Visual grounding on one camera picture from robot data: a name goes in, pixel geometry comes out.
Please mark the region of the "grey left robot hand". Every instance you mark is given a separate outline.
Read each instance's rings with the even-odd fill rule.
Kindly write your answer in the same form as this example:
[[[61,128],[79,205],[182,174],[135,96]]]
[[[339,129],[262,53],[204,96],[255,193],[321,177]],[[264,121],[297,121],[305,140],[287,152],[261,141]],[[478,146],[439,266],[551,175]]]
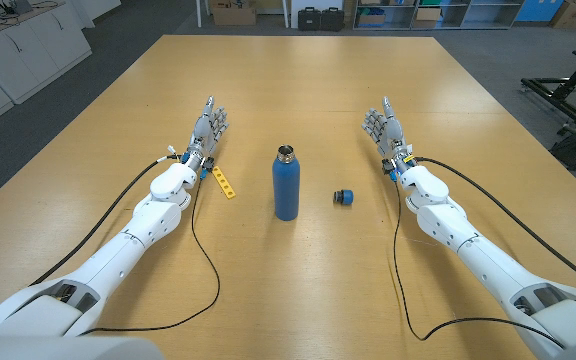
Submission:
[[[209,96],[202,114],[197,119],[187,147],[189,158],[187,165],[194,171],[199,169],[201,162],[212,157],[217,144],[227,130],[227,112],[224,107],[214,109],[215,100]]]

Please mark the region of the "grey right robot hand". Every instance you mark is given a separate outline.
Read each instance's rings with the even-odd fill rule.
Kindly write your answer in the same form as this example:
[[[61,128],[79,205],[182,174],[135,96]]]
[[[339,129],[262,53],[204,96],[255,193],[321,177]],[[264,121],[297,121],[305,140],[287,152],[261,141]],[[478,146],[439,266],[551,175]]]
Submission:
[[[382,159],[390,162],[397,171],[403,173],[415,165],[414,159],[407,160],[411,151],[406,142],[403,127],[387,96],[382,100],[382,107],[382,112],[374,108],[366,112],[361,127],[375,142]]]

